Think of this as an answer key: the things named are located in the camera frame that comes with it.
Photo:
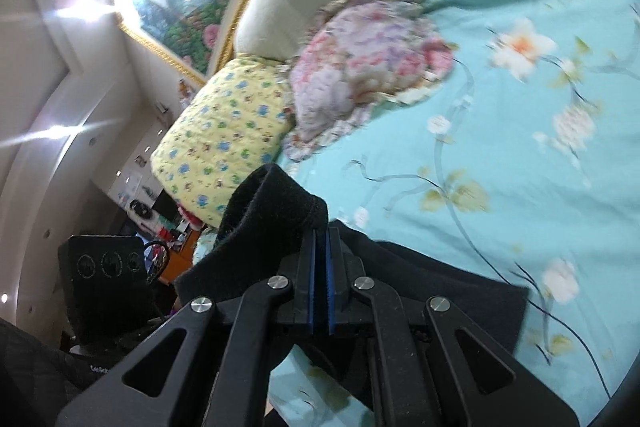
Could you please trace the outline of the pink purple floral pillow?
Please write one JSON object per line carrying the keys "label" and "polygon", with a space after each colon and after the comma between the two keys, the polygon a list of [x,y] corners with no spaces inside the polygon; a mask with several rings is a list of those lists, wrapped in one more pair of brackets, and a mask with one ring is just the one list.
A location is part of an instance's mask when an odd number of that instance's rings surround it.
{"label": "pink purple floral pillow", "polygon": [[294,127],[282,141],[292,161],[364,126],[384,104],[429,98],[454,51],[413,0],[334,0],[309,23],[281,77]]}

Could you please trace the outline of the light blue floral bedsheet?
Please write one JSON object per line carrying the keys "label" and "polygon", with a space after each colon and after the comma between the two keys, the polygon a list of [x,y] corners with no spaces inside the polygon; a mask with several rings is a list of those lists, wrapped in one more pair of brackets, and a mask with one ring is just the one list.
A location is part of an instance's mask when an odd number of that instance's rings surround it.
{"label": "light blue floral bedsheet", "polygon": [[420,8],[447,75],[298,122],[179,294],[238,297],[322,199],[372,277],[454,300],[582,425],[609,421],[639,353],[639,0]]}

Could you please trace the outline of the yellow patterned pillow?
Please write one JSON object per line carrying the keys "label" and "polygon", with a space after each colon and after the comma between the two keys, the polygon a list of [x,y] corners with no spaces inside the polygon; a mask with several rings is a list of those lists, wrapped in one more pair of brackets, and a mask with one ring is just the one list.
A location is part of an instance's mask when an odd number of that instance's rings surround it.
{"label": "yellow patterned pillow", "polygon": [[212,228],[236,188],[278,156],[293,127],[281,68],[256,55],[235,57],[198,91],[151,155],[165,192]]}

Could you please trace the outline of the black pants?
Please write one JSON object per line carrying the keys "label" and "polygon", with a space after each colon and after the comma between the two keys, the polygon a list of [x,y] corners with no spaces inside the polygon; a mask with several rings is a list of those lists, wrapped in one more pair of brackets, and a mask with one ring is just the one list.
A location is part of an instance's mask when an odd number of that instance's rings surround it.
{"label": "black pants", "polygon": [[233,192],[215,246],[180,275],[181,300],[242,296],[295,260],[308,331],[300,347],[357,398],[382,407],[387,425],[431,425],[463,411],[428,304],[446,298],[480,330],[472,360],[486,383],[515,350],[526,290],[375,242],[340,221],[279,166],[253,171]]}

